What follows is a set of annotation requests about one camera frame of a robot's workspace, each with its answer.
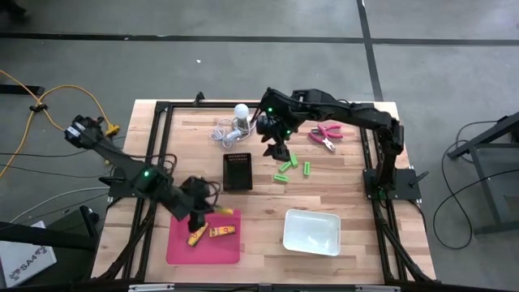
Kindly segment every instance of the pink tray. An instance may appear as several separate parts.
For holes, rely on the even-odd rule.
[[[236,264],[240,261],[240,231],[242,214],[234,210],[232,216],[208,214],[205,220],[209,227],[195,247],[187,245],[189,217],[178,222],[171,217],[169,226],[168,252],[165,260],[168,264]],[[224,225],[235,225],[236,233],[216,238],[209,238],[209,229]]]

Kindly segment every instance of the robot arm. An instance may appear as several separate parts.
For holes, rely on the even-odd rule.
[[[261,142],[273,139],[264,156],[288,161],[290,152],[285,140],[297,133],[306,120],[323,122],[335,120],[374,130],[384,154],[376,167],[377,183],[386,191],[395,188],[395,161],[404,149],[404,127],[389,113],[381,112],[371,104],[340,102],[330,94],[317,89],[294,90],[288,97],[276,89],[267,88],[252,121],[256,121]]]
[[[102,119],[92,120],[79,115],[65,130],[65,139],[71,144],[94,150],[118,168],[114,176],[100,178],[100,181],[122,189],[121,196],[149,198],[161,203],[179,221],[190,215],[191,232],[203,226],[204,214],[211,213],[214,208],[205,200],[211,195],[210,183],[189,177],[180,187],[174,186],[173,178],[163,168],[134,160],[114,147],[112,141],[103,136],[101,122]]]

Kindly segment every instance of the wooden table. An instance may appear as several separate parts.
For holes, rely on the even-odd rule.
[[[152,125],[154,100],[137,100],[131,115],[124,151],[144,155]],[[398,117],[394,102],[376,102],[379,110]],[[220,143],[208,135],[217,122],[232,118],[232,109],[175,109],[167,152],[178,156],[175,183],[190,175],[222,181]],[[169,265],[165,261],[171,215],[160,206],[153,229],[146,281],[204,283],[311,283],[363,284],[383,283],[378,243],[371,203],[366,200],[362,184],[365,168],[358,127],[344,125],[341,142],[333,141],[332,154],[323,145],[307,138],[316,122],[305,122],[298,134],[292,134],[287,145],[298,155],[299,163],[311,163],[311,175],[304,178],[302,167],[286,172],[288,184],[276,183],[272,176],[281,164],[262,157],[266,144],[259,135],[237,144],[232,152],[250,152],[253,161],[252,191],[228,195],[222,193],[219,204],[242,211],[241,260],[231,265]],[[409,165],[405,150],[397,167]],[[401,242],[426,275],[434,278],[431,254],[422,218],[417,209],[405,201],[394,203]],[[131,228],[135,199],[124,199],[106,215],[96,263],[92,275],[102,274],[125,246]],[[336,214],[341,218],[341,254],[335,257],[287,251],[282,244],[285,213],[296,208]],[[140,246],[135,252],[139,259]],[[394,253],[389,248],[392,271],[397,276]]]

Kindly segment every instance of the gray floor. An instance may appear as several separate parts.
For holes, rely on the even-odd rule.
[[[205,36],[361,37],[354,0],[46,0],[20,1],[32,22],[17,26],[0,17],[0,30],[24,32],[94,32]],[[373,37],[518,39],[516,1],[366,0]],[[447,196],[440,158],[457,130],[468,122],[515,113],[519,75],[517,47],[375,45],[375,59],[386,101],[396,101],[405,124],[406,145],[415,168],[430,171],[421,182],[422,208],[429,225],[429,244],[437,277],[446,283],[517,290],[519,233],[474,238],[462,251],[441,247],[431,220]],[[77,84],[95,94],[113,122],[129,121],[134,99],[192,98],[203,91],[211,98],[259,98],[267,86],[289,92],[320,88],[335,97],[373,101],[364,45],[30,41],[0,39],[0,69],[26,84],[52,88]],[[4,127],[0,150],[18,145],[28,116],[30,97],[0,98]],[[50,112],[63,127],[77,114],[97,116],[85,96],[65,90],[49,97]],[[485,126],[467,129],[470,138]],[[24,147],[26,153],[75,152],[38,115]],[[0,158],[5,163],[8,157]],[[79,176],[107,171],[94,153],[45,159],[18,157],[14,165]],[[473,182],[471,165],[447,161],[453,189]],[[0,179],[0,220],[63,191],[99,187],[94,178],[60,178],[9,170]],[[35,211],[34,215],[85,200],[79,193]],[[490,222],[480,187],[461,195],[474,225]],[[103,217],[105,198],[89,203]],[[440,212],[440,236],[457,245],[468,235],[454,205]],[[51,222],[62,216],[43,217]]]

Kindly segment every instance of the yellow cable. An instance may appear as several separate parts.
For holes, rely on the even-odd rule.
[[[25,89],[31,96],[32,98],[34,98],[36,100],[36,106],[40,105],[41,104],[41,101],[43,101],[43,99],[49,95],[51,92],[54,92],[60,88],[74,88],[74,89],[78,89],[82,92],[84,92],[85,94],[87,94],[88,96],[90,96],[95,102],[96,102],[96,105],[97,107],[99,108],[101,114],[103,115],[103,117],[105,118],[105,121],[106,121],[106,124],[108,125],[108,130],[107,132],[111,131],[111,130],[114,130],[116,129],[118,131],[118,128],[119,126],[116,126],[114,124],[112,124],[111,122],[109,122],[108,118],[106,117],[106,114],[105,114],[105,111],[103,110],[103,107],[101,106],[101,104],[99,103],[99,101],[97,101],[97,99],[90,93],[88,92],[86,89],[84,88],[81,88],[79,86],[76,86],[76,85],[61,85],[61,86],[57,86],[55,88],[52,88],[50,89],[48,92],[45,92],[44,94],[41,95],[40,98],[36,97],[27,87],[25,87],[25,85],[23,85],[21,82],[19,82],[15,77],[7,74],[5,71],[3,70],[0,70],[0,73],[1,74],[4,74],[5,76],[7,76],[9,79],[13,80],[15,83],[17,83],[19,86],[21,86],[23,89]],[[64,129],[62,127],[60,127],[51,117],[50,117],[50,114],[49,112],[46,110],[46,109],[43,109],[43,111],[45,112],[45,115],[47,116],[47,118],[49,119],[49,122],[55,126],[57,129],[63,131]],[[34,112],[31,112],[29,114],[29,118],[27,119],[27,125],[25,126],[25,131],[24,131],[24,136],[22,137],[22,140],[20,141],[19,145],[18,145],[18,148],[16,149],[15,151],[15,154],[13,156],[11,156],[11,158],[9,159],[9,161],[7,162],[6,166],[3,168],[2,172],[0,172],[0,178],[5,174],[5,172],[7,171],[7,169],[9,168],[9,166],[11,165],[12,161],[15,159],[16,155],[18,155],[19,151],[22,149],[22,147],[24,146],[25,144],[25,140],[27,139],[27,136],[28,136],[28,133],[29,133],[29,128],[31,126],[31,122],[32,122],[32,119],[34,118]]]

